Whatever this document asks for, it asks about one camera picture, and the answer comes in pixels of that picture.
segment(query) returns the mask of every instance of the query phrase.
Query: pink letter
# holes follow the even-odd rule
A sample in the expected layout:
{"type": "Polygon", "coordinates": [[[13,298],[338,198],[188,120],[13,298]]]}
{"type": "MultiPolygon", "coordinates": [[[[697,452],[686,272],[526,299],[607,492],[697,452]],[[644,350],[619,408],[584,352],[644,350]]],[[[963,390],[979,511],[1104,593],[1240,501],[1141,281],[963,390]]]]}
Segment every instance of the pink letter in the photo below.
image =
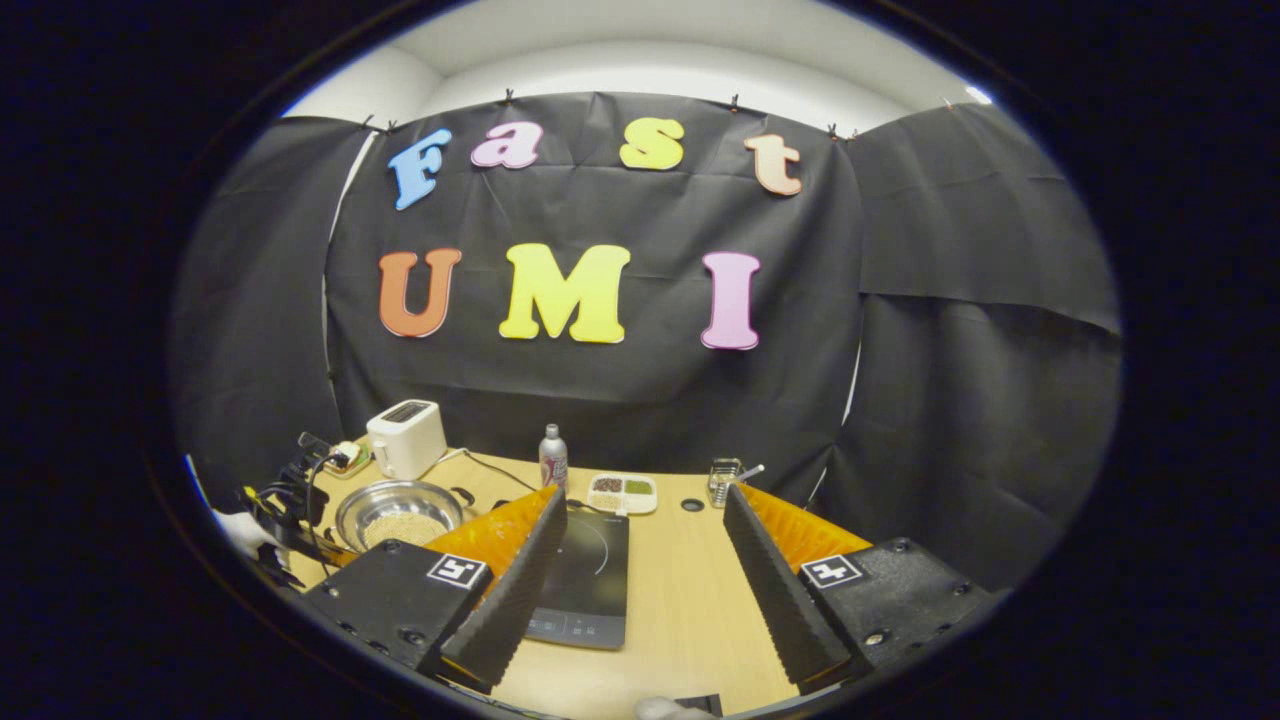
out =
{"type": "Polygon", "coordinates": [[[703,345],[751,350],[760,343],[751,329],[751,275],[760,261],[741,252],[708,252],[703,265],[712,272],[712,324],[703,331],[703,345]]]}
{"type": "Polygon", "coordinates": [[[538,159],[538,141],[543,127],[538,123],[507,123],[485,133],[489,140],[476,145],[471,161],[481,168],[506,165],[512,170],[527,168],[538,159]]]}

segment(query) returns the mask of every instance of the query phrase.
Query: colorful foam letter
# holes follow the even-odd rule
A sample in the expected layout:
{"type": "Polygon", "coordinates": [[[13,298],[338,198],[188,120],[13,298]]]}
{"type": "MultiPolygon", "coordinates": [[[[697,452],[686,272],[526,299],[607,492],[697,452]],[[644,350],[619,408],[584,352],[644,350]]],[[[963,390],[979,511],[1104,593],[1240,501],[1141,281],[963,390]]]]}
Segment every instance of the colorful foam letter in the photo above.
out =
{"type": "Polygon", "coordinates": [[[462,260],[462,252],[442,247],[422,259],[431,268],[431,284],[426,291],[426,310],[413,315],[406,307],[408,272],[417,264],[412,252],[392,252],[378,261],[383,270],[383,287],[378,299],[378,314],[383,327],[401,337],[426,337],[440,329],[449,310],[449,279],[453,265],[462,260]]]}
{"type": "Polygon", "coordinates": [[[703,345],[751,350],[760,343],[751,329],[751,275],[760,261],[741,252],[708,252],[703,265],[712,272],[712,324],[703,331],[703,345]]]}
{"type": "Polygon", "coordinates": [[[489,140],[471,151],[471,163],[481,168],[504,165],[512,170],[527,168],[538,159],[538,141],[543,126],[538,123],[506,123],[485,133],[489,140]]]}
{"type": "Polygon", "coordinates": [[[755,150],[755,179],[764,190],[778,195],[800,192],[800,181],[787,177],[787,160],[800,160],[800,151],[787,147],[781,135],[758,135],[746,138],[746,147],[755,150]]]}
{"type": "Polygon", "coordinates": [[[627,145],[618,150],[618,156],[628,168],[669,170],[685,156],[685,149],[677,142],[685,137],[685,128],[676,120],[640,118],[631,120],[622,136],[627,145]]]}
{"type": "Polygon", "coordinates": [[[399,155],[392,158],[387,167],[396,170],[396,184],[399,186],[401,195],[396,199],[396,209],[403,210],[424,199],[435,190],[435,181],[426,177],[426,173],[440,172],[444,156],[440,155],[438,145],[445,145],[453,140],[453,133],[440,128],[422,140],[410,145],[399,155]]]}
{"type": "Polygon", "coordinates": [[[570,313],[577,306],[577,320],[568,329],[579,342],[622,342],[618,324],[618,282],[631,251],[616,245],[586,249],[568,279],[559,272],[552,249],[541,243],[516,245],[507,251],[516,266],[511,283],[511,310],[498,325],[502,337],[538,337],[534,302],[547,325],[547,334],[559,337],[570,313]]]}

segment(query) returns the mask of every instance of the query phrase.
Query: white ceiling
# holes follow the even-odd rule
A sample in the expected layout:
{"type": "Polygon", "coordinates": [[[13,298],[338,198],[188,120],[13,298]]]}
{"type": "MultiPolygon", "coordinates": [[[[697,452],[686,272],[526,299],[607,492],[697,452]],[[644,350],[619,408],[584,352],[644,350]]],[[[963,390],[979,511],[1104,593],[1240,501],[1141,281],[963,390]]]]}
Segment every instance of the white ceiling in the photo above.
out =
{"type": "Polygon", "coordinates": [[[968,101],[966,83],[905,42],[812,0],[479,0],[393,45],[442,76],[573,45],[681,41],[778,58],[913,110],[968,101]]]}

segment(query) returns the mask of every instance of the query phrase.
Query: blue letter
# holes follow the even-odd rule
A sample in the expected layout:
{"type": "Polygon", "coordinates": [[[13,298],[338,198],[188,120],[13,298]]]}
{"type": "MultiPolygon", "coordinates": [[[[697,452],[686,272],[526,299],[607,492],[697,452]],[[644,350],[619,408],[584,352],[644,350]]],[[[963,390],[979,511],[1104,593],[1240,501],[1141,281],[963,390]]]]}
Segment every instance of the blue letter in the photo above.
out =
{"type": "Polygon", "coordinates": [[[426,173],[440,172],[444,158],[436,145],[444,145],[451,140],[453,133],[440,128],[387,163],[388,168],[396,170],[396,184],[401,190],[401,196],[396,200],[397,210],[408,208],[435,190],[435,181],[428,179],[426,173]]]}

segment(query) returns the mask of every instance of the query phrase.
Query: small glass cup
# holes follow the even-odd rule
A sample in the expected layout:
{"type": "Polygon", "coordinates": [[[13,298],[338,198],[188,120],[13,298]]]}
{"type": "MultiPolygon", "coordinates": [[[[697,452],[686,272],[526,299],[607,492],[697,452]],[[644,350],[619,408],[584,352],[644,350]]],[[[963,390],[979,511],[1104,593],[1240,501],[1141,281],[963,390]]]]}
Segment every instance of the small glass cup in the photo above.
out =
{"type": "Polygon", "coordinates": [[[712,507],[724,507],[724,500],[728,498],[728,486],[737,482],[742,469],[742,461],[737,457],[712,460],[712,469],[707,475],[707,495],[712,500],[712,507]]]}

